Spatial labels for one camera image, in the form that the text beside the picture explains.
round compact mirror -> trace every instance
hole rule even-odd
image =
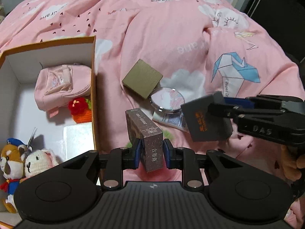
[[[158,111],[173,114],[181,110],[184,98],[175,89],[159,87],[151,92],[150,102]]]

blanket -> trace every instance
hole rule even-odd
[[[0,51],[66,37],[97,37],[94,70],[103,152],[128,145],[125,110],[153,109],[122,86],[143,59],[163,74],[160,85],[178,90],[186,102],[221,91],[225,97],[257,94],[305,99],[298,67],[255,21],[226,0],[26,0],[0,25]],[[204,154],[218,149],[285,178],[280,146],[234,132],[227,141],[192,142],[190,134],[159,124],[175,147]],[[175,181],[181,171],[125,170],[124,180]],[[301,203],[287,221],[301,227]]]

ribbed black surface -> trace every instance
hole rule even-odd
[[[122,190],[106,192],[94,209],[71,222],[45,225],[23,221],[16,228],[289,229],[291,227],[284,221],[268,225],[244,225],[230,221],[214,211],[203,194],[186,191],[179,182],[128,182]]]

plush ear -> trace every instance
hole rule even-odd
[[[53,167],[58,165],[56,156],[52,150],[42,149],[42,151],[45,152],[48,155],[48,157],[51,159]]]
[[[25,153],[26,153],[26,146],[25,145],[19,145],[18,151],[20,153],[21,161],[23,162],[25,160]]]

human hand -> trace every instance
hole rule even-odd
[[[286,178],[296,181],[301,178],[300,169],[305,168],[305,155],[301,155],[296,159],[289,151],[287,146],[281,146],[281,162]]]

